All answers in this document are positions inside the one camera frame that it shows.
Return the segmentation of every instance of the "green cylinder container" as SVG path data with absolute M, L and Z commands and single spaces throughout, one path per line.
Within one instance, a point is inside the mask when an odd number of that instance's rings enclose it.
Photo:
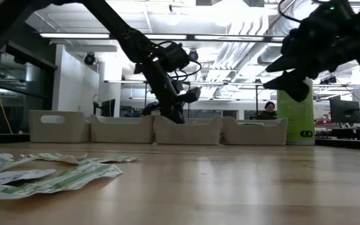
M 309 85 L 309 94 L 302 102 L 294 101 L 285 91 L 277 91 L 277 118 L 288 118 L 287 144 L 314 145 L 313 82 Z

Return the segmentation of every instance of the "white plastic bin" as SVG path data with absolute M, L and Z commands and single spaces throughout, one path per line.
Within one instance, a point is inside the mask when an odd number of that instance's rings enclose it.
M 153 143 L 154 116 L 143 118 L 90 115 L 91 139 L 98 143 Z
M 285 145 L 287 118 L 274 120 L 236 121 L 233 117 L 223 119 L 223 144 Z
M 155 116 L 158 144 L 217 145 L 220 141 L 222 118 L 216 116 L 204 124 L 176 124 L 163 116 Z
M 32 143 L 85 143 L 90 141 L 90 124 L 82 112 L 29 111 Z

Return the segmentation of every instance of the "security camera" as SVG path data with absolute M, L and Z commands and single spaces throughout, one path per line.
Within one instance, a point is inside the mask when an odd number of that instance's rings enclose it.
M 95 58 L 95 52 L 87 53 L 87 56 L 84 58 L 84 63 L 90 66 L 97 64 L 98 60 Z
M 190 50 L 190 53 L 188 54 L 190 57 L 190 60 L 197 61 L 198 60 L 198 53 L 196 49 Z

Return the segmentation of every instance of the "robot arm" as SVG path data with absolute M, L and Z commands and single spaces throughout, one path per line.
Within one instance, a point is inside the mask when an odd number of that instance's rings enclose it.
M 360 65 L 360 12 L 356 14 L 348 0 L 312 1 L 319 7 L 302 21 L 293 18 L 299 27 L 284 38 L 282 56 L 266 68 L 267 72 L 284 72 L 264 87 L 284 90 L 297 102 L 308 95 L 306 78 L 316 79 L 323 71 L 332 73 L 352 60 Z
M 105 0 L 5 0 L 0 4 L 0 49 L 9 36 L 39 9 L 50 4 L 81 3 L 117 39 L 130 61 L 136 64 L 135 73 L 143 73 L 159 101 L 161 114 L 175 123 L 184 123 L 183 105 L 197 101 L 201 91 L 196 88 L 178 95 L 181 85 L 168 73 L 185 68 L 190 59 L 181 44 L 170 42 L 163 47 L 150 41 L 143 33 L 130 27 Z

